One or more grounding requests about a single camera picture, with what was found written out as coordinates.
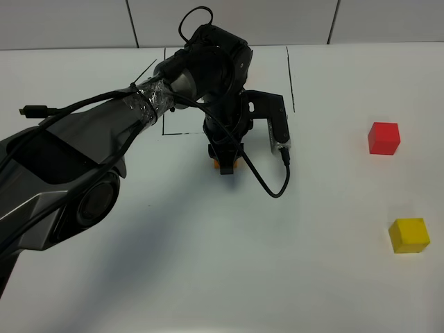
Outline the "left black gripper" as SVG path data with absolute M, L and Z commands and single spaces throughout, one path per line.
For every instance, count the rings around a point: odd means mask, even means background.
M 210 142 L 209 155 L 219 163 L 221 175 L 232 175 L 241 154 L 215 119 L 219 120 L 243 146 L 242 138 L 253 128 L 253 121 L 249 118 L 246 93 L 236 92 L 221 102 L 211 105 L 209 111 L 212 117 L 207 115 L 203 124 L 204 133 Z

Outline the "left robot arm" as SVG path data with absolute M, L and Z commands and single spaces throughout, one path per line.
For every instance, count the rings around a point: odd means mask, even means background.
M 251 56 L 245 40 L 205 24 L 144 82 L 62 109 L 23 107 L 40 124 L 1 141 L 1 286 L 20 252 L 46 250 L 110 213 L 126 151 L 179 106 L 176 94 L 206 105 L 225 101 L 245 83 Z

